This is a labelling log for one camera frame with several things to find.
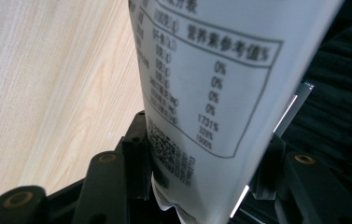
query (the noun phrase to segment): barcode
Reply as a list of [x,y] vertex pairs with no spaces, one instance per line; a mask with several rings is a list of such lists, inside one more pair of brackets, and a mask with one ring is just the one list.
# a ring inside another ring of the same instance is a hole
[[182,183],[190,187],[196,162],[195,158],[183,152],[150,118],[148,118],[148,137],[154,155],[163,166]]

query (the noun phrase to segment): light wood grain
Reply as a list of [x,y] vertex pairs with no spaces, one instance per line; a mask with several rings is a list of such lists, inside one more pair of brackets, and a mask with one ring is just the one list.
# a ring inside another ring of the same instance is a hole
[[0,1],[0,195],[79,180],[142,109],[126,0]]

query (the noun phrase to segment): white plastic tube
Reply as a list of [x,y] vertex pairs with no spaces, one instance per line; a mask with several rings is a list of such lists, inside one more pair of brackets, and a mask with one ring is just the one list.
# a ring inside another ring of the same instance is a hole
[[134,0],[162,209],[226,223],[341,0]]

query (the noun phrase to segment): squeeze tube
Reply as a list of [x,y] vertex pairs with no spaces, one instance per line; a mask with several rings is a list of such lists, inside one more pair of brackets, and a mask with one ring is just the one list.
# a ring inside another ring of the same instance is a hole
[[342,0],[132,0],[152,186],[227,223]]

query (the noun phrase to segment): nutrition facts table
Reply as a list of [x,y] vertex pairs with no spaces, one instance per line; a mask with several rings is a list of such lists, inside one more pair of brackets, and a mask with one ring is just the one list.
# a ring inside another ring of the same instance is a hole
[[[200,21],[193,0],[145,0],[130,8],[148,106],[202,150],[234,157],[282,41]],[[229,119],[234,114],[238,120]]]

